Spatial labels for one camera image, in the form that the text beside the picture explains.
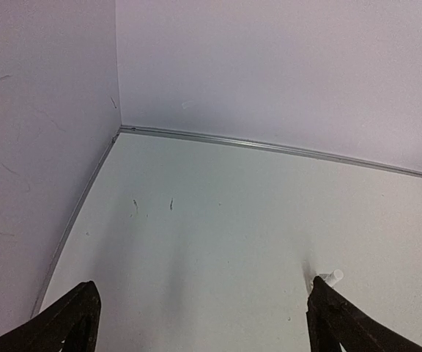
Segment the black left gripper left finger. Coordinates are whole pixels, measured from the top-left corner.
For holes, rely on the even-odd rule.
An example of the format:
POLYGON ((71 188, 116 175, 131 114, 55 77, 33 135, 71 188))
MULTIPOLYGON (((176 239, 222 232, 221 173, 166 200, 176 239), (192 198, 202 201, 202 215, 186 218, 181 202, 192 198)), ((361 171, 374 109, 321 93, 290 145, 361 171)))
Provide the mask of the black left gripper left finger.
POLYGON ((101 300, 81 282, 27 323, 0 336, 0 351, 94 351, 101 300))

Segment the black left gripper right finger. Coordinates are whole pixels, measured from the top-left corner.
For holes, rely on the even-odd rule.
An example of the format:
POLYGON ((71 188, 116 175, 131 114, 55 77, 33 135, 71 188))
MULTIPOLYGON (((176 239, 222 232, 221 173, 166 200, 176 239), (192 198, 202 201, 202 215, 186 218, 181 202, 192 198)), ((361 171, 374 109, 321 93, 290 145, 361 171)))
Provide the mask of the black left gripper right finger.
POLYGON ((306 313, 312 351, 422 351, 422 346, 376 322, 320 276, 306 313))

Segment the white nail polish cap brush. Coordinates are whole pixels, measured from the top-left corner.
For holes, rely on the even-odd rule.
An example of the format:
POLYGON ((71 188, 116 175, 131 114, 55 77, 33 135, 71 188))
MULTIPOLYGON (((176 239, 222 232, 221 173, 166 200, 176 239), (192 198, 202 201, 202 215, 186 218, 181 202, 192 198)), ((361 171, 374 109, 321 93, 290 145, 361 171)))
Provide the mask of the white nail polish cap brush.
POLYGON ((319 277, 329 286, 334 287, 344 278, 344 272, 336 269, 329 274, 319 274, 319 277))

